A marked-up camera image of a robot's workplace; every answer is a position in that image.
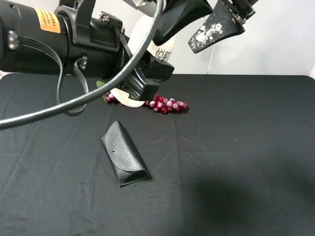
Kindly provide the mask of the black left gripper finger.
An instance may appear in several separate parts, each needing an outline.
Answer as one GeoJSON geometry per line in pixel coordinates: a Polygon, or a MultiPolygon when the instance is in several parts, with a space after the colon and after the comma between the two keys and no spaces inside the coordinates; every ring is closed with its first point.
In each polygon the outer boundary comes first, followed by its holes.
{"type": "Polygon", "coordinates": [[[175,70],[173,65],[153,55],[144,55],[138,65],[145,78],[157,83],[169,80],[175,70]]]}

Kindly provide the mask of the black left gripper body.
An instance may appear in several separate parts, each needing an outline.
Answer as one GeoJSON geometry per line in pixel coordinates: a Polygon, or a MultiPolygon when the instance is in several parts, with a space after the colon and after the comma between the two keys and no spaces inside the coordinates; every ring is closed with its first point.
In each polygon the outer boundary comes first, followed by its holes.
{"type": "Polygon", "coordinates": [[[112,15],[93,18],[94,6],[93,0],[62,0],[54,12],[61,30],[54,40],[61,69],[64,75],[74,73],[84,92],[89,91],[86,77],[112,78],[128,60],[122,21],[112,15]]]}

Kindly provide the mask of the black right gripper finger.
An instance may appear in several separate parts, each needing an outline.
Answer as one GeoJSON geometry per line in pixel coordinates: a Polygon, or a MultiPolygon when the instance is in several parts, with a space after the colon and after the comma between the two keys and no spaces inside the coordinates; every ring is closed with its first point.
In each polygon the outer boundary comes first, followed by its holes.
{"type": "Polygon", "coordinates": [[[219,0],[207,20],[188,41],[191,50],[197,54],[208,47],[230,37],[241,35],[244,27],[236,20],[232,11],[219,0]]]}
{"type": "Polygon", "coordinates": [[[206,0],[167,0],[153,42],[160,46],[190,23],[213,12],[206,0]]]}

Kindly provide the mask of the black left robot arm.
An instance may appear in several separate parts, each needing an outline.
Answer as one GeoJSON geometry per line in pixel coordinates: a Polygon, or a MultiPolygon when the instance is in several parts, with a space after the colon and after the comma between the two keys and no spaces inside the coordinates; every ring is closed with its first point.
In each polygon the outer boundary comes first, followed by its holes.
{"type": "Polygon", "coordinates": [[[92,17],[93,0],[62,0],[54,12],[3,0],[0,3],[0,69],[9,73],[58,75],[56,103],[63,77],[75,75],[85,95],[86,79],[106,79],[103,93],[117,88],[135,100],[150,100],[174,67],[146,47],[128,47],[122,21],[108,13],[92,17]]]}

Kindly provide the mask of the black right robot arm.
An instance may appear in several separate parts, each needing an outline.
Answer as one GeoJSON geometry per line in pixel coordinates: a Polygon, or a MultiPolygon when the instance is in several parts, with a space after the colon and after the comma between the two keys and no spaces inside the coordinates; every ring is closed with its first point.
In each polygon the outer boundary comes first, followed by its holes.
{"type": "Polygon", "coordinates": [[[245,32],[243,24],[255,14],[255,0],[219,0],[211,7],[206,0],[167,0],[153,37],[162,45],[190,23],[208,16],[188,41],[197,54],[212,45],[245,32]]]}

